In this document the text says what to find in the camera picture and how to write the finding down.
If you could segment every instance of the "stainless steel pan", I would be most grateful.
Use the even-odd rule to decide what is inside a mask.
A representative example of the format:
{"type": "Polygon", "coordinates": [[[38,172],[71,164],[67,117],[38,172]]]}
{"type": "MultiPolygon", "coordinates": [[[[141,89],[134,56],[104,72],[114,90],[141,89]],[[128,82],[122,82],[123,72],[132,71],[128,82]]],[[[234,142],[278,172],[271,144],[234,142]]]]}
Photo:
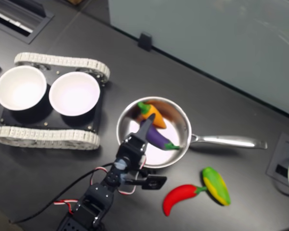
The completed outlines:
{"type": "Polygon", "coordinates": [[[145,167],[167,167],[180,160],[186,153],[190,143],[206,142],[242,148],[266,149],[267,144],[253,138],[241,136],[198,136],[192,134],[192,128],[185,112],[176,103],[161,97],[146,97],[132,102],[121,114],[117,123],[117,140],[121,143],[131,132],[137,132],[141,121],[138,102],[147,102],[154,105],[163,115],[167,125],[166,129],[158,131],[171,140],[174,145],[179,145],[179,150],[163,151],[148,144],[145,152],[147,160],[145,167]]]}

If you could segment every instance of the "orange carrot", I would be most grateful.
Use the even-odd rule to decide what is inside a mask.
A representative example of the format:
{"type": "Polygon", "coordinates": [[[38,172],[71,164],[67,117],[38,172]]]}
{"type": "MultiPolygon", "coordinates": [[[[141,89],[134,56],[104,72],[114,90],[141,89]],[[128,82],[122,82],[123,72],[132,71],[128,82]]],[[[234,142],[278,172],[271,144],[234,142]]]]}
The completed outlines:
{"type": "Polygon", "coordinates": [[[152,104],[144,104],[143,102],[139,102],[137,104],[141,110],[141,115],[147,119],[150,115],[153,113],[155,114],[155,119],[153,121],[153,125],[155,125],[158,128],[166,128],[166,124],[163,120],[163,116],[161,113],[156,109],[155,106],[152,104]]]}

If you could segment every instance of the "black cable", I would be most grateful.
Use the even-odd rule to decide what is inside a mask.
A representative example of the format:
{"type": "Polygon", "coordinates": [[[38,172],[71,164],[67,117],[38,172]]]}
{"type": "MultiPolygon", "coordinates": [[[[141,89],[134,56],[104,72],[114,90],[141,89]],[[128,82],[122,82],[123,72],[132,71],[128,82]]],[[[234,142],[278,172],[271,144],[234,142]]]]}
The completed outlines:
{"type": "MultiPolygon", "coordinates": [[[[113,163],[109,163],[109,164],[106,164],[106,165],[103,165],[101,167],[107,167],[107,166],[111,166],[113,165],[113,163]]],[[[14,221],[14,222],[11,222],[12,224],[19,224],[19,223],[22,223],[22,222],[25,222],[25,221],[28,221],[28,220],[31,220],[35,217],[37,217],[39,214],[41,214],[42,212],[44,212],[44,210],[46,208],[48,208],[49,206],[51,206],[55,201],[57,201],[59,199],[60,196],[62,196],[64,193],[66,193],[66,191],[68,191],[70,188],[72,188],[75,184],[77,184],[79,181],[81,181],[82,179],[84,179],[85,177],[87,177],[88,175],[94,173],[95,171],[97,170],[91,170],[90,172],[84,174],[83,176],[79,177],[77,180],[75,180],[73,183],[71,183],[69,186],[67,186],[63,191],[61,191],[55,198],[53,198],[47,205],[45,205],[41,210],[39,210],[38,212],[36,212],[35,214],[27,217],[27,218],[24,218],[24,219],[21,219],[21,220],[17,220],[17,221],[14,221]]]]}

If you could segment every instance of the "table surface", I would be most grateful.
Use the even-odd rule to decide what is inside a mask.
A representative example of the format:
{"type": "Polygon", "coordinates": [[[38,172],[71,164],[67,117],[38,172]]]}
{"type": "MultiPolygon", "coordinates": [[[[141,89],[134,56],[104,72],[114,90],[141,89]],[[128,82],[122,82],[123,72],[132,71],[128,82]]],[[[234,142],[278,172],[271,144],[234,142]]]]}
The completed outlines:
{"type": "MultiPolygon", "coordinates": [[[[55,17],[30,45],[0,31],[0,76],[23,51],[93,58],[107,64],[111,80],[104,98],[101,148],[88,152],[0,144],[0,210],[11,220],[31,215],[82,174],[113,161],[120,113],[138,98],[161,96],[183,108],[196,134],[254,137],[266,140],[268,149],[193,145],[175,165],[158,171],[168,177],[161,190],[138,188],[131,196],[116,194],[104,219],[107,229],[289,231],[289,197],[279,192],[289,193],[289,188],[265,174],[279,136],[289,135],[289,119],[159,53],[141,50],[135,41],[83,14],[85,6],[45,1],[55,17]],[[223,176],[232,204],[220,206],[202,193],[180,202],[165,217],[161,204],[167,192],[181,184],[200,185],[199,173],[207,166],[223,176]]],[[[88,180],[64,198],[79,198],[88,180]]],[[[56,230],[65,212],[65,206],[51,206],[21,226],[26,231],[56,230]]]]}

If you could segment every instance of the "plastic vegetable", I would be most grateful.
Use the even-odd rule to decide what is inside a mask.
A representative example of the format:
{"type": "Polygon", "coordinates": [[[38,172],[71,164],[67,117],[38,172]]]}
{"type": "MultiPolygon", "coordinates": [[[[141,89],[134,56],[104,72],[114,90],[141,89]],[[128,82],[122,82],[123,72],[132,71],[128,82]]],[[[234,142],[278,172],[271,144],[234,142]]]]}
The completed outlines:
{"type": "Polygon", "coordinates": [[[230,205],[231,200],[224,180],[221,175],[211,167],[202,171],[205,187],[192,184],[181,185],[170,191],[164,199],[163,210],[169,216],[171,208],[179,201],[197,196],[200,192],[208,190],[210,194],[222,205],[230,205]]]}
{"type": "Polygon", "coordinates": [[[171,208],[179,201],[197,196],[200,192],[207,190],[207,187],[197,187],[192,184],[181,185],[171,190],[164,199],[163,210],[169,216],[171,208]]]}
{"type": "MultiPolygon", "coordinates": [[[[141,121],[140,126],[144,124],[145,120],[141,121]]],[[[180,149],[179,146],[174,145],[170,140],[160,134],[154,126],[151,125],[148,133],[146,134],[146,139],[152,145],[162,150],[173,150],[180,149]]]]}
{"type": "Polygon", "coordinates": [[[156,109],[155,106],[152,104],[144,104],[143,102],[139,102],[138,107],[140,108],[141,115],[145,118],[148,119],[150,115],[155,113],[155,119],[153,121],[153,124],[158,127],[158,128],[166,128],[166,124],[163,120],[163,116],[161,113],[156,109]]]}
{"type": "Polygon", "coordinates": [[[202,171],[202,176],[211,195],[222,205],[230,205],[230,196],[221,175],[213,168],[206,167],[202,171]]]}

